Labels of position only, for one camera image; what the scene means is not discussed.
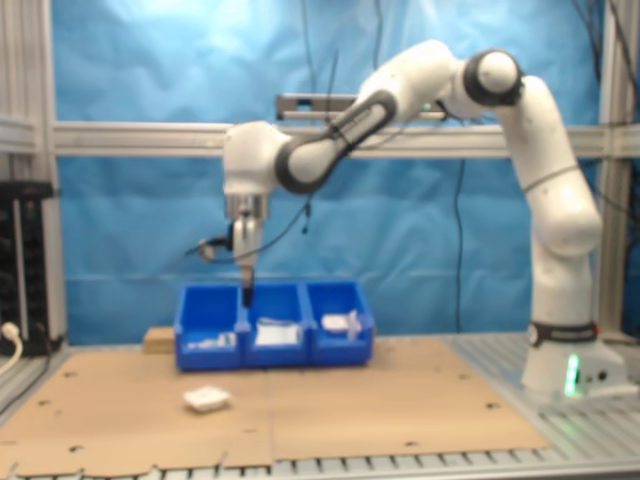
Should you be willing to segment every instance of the wooden block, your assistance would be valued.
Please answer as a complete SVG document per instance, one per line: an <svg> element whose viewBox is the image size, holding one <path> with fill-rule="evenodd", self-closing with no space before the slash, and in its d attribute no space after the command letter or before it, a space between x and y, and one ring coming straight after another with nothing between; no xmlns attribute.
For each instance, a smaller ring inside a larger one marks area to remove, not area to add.
<svg viewBox="0 0 640 480"><path fill-rule="evenodd" d="M173 327L153 327L144 336L142 351L148 354L173 353Z"/></svg>

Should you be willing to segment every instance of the white object in bin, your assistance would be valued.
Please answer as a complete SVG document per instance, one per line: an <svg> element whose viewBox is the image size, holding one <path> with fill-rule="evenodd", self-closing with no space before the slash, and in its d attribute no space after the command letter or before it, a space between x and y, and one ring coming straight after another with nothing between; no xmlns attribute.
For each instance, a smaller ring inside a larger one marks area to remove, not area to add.
<svg viewBox="0 0 640 480"><path fill-rule="evenodd" d="M187 348L189 350L206 350L211 347L235 347L236 334L233 332L225 332L218 335L218 338L206 338L199 342L189 342Z"/></svg>
<svg viewBox="0 0 640 480"><path fill-rule="evenodd" d="M300 325L289 320L259 318L256 324L258 334L256 345L298 345L300 343Z"/></svg>
<svg viewBox="0 0 640 480"><path fill-rule="evenodd" d="M362 331L362 325L358 320L358 312L326 313L322 316L322 328L331 333L346 333L349 340L355 340Z"/></svg>
<svg viewBox="0 0 640 480"><path fill-rule="evenodd" d="M229 392L216 387L202 387L198 390L185 392L184 400L191 408L198 412L219 410L228 405L231 395Z"/></svg>

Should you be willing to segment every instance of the black cable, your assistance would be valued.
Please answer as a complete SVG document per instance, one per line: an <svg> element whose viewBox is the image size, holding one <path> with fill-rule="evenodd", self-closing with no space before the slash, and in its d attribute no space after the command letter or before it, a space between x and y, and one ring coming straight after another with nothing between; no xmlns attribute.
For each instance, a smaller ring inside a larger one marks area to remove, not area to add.
<svg viewBox="0 0 640 480"><path fill-rule="evenodd" d="M393 140L394 138L398 137L399 135L401 135L409 126L409 124L411 123L411 120L406 121L402 127L400 127L396 132L393 132L392 134L388 135L387 137L383 138L382 140L380 140L379 142L376 143L369 143L369 144L365 144L363 146L360 147L360 150L374 150L376 148L381 147L382 145L384 145L385 143L390 142L391 140Z"/></svg>
<svg viewBox="0 0 640 480"><path fill-rule="evenodd" d="M598 80L598 83L600 83L602 78L601 66L600 66L600 55L602 52L601 52L601 47L599 47L598 45L597 37L595 36L596 33L594 31L593 22L586 17L584 12L578 5L577 0L571 0L571 3L573 4L573 8L578 13L580 20L582 21L582 24L584 25L587 31L587 36L589 37L589 44L591 45L591 54L593 55L593 70L594 70L596 79Z"/></svg>
<svg viewBox="0 0 640 480"><path fill-rule="evenodd" d="M453 196L453 209L458 226L458 258L456 260L456 305L455 305L455 326L456 333L462 333L462 319L460 317L461 301L462 301L462 257L464 255L464 229L462 228L462 216L460 215L460 193L462 192L462 184L464 182L464 172L467 160L460 160L460 168L458 169L458 181L456 183L456 191Z"/></svg>
<svg viewBox="0 0 640 480"><path fill-rule="evenodd" d="M616 24L616 40L620 43L620 47L622 48L622 58L627 67L627 75L629 76L629 81L631 82L631 88L633 91L633 110L632 114L635 114L635 109L638 103L638 81L636 79L636 73L633 69L633 62L631 61L631 53L629 51L629 43L627 42L626 37L624 36L624 31L622 30L622 24L620 22L620 15L618 14L618 7L616 7L615 3L609 0L609 8L611 9L611 14L613 15L613 20Z"/></svg>
<svg viewBox="0 0 640 480"><path fill-rule="evenodd" d="M298 210L298 212L293 216L293 218L291 219L289 224L285 227L285 229L282 232L280 232L275 238L271 239L269 242L261 245L260 247L256 248L255 250L250 250L248 252L242 253L240 255L235 255L235 256L229 257L229 258L217 258L217 259L209 260L207 263L211 263L211 264L234 263L237 260L242 260L243 258L249 257L251 255L255 255L257 253L264 252L265 250L273 247L276 243L278 243L280 240L282 240L285 237L285 235L287 235L287 233L289 233L291 231L291 229L293 228L293 226L296 224L296 222L302 216L303 213L306 214L307 217L309 217L311 215L311 199L312 198L313 198L313 194L309 195L309 197L305 201L304 205L302 205L302 208L300 208L300 210ZM186 255L192 255L193 253L197 253L198 249L199 249L199 247L190 248L189 250L187 250Z"/></svg>
<svg viewBox="0 0 640 480"><path fill-rule="evenodd" d="M36 327L38 327L38 330L40 331L40 334L42 335L42 337L44 338L45 341L45 347L47 349L47 358L44 362L44 365L42 367L42 370L40 370L40 373L38 373L38 375L36 375L36 377L31 380L31 382L29 382L29 384L24 387L22 389L22 391L20 393L18 393L15 397L13 397L11 400L9 400L9 403L7 403L4 407L2 407L2 409L0 409L0 417L2 415L4 415L5 413L7 413L9 411L9 409L16 404L16 402L18 402L19 400L21 400L22 398L24 398L24 396L40 381L42 380L42 378L47 374L47 372L49 371L49 367L51 366L51 357L53 356L53 349L51 347L51 341L49 340L49 337L46 334L46 331L44 329L44 327L37 323Z"/></svg>
<svg viewBox="0 0 640 480"><path fill-rule="evenodd" d="M384 17L382 15L382 6L380 0L373 0L376 7L376 15L378 17L378 27L376 32L376 41L373 48L373 70L377 70L380 63L380 48L382 47L382 34L384 33Z"/></svg>
<svg viewBox="0 0 640 480"><path fill-rule="evenodd" d="M325 109L326 123L331 123L331 94L333 93L333 84L336 80L336 72L338 71L339 61L340 61L340 50L336 49L335 53L333 54L333 62L331 63L331 72L329 74L329 85L327 87L327 103L326 103L326 109Z"/></svg>
<svg viewBox="0 0 640 480"><path fill-rule="evenodd" d="M318 82L316 79L316 71L313 67L313 57L311 56L311 39L309 38L309 18L307 15L307 0L300 0L300 10L302 12L302 33L304 37L304 50L307 57L307 65L309 67L309 81L311 82L312 93L317 93Z"/></svg>
<svg viewBox="0 0 640 480"><path fill-rule="evenodd" d="M592 167L594 165L597 165L599 163L601 163L602 160L592 160L589 163L583 165L585 167ZM593 191L594 195L598 196L599 198L602 199L603 202L605 202L607 205L609 205L611 208L613 208L614 210L620 212L620 213L624 213L625 215L627 215L627 217L629 218L629 221L632 222L634 225L638 224L640 222L640 218L638 218L637 214L635 214L632 209L627 208L623 205L620 205L619 203L617 203L614 200L611 200L602 190L600 190L597 185L592 185L591 182L589 181L589 179L585 176L585 179L587 180L587 184L589 185L589 187L591 188L591 190Z"/></svg>

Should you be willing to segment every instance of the power plug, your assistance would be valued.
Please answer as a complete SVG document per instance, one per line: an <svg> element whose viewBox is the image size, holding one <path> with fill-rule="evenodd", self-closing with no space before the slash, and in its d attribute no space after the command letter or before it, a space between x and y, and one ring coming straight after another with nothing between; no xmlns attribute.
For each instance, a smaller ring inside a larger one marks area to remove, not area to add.
<svg viewBox="0 0 640 480"><path fill-rule="evenodd" d="M2 324L0 333L10 342L16 343L16 341L20 340L20 329L15 323L7 322Z"/></svg>

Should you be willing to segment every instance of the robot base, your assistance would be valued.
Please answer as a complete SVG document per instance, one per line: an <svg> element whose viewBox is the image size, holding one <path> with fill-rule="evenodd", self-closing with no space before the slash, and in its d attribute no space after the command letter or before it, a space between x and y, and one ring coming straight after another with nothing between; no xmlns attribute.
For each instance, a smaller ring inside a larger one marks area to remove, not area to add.
<svg viewBox="0 0 640 480"><path fill-rule="evenodd" d="M601 340L530 347L522 384L538 403L638 395L624 359Z"/></svg>

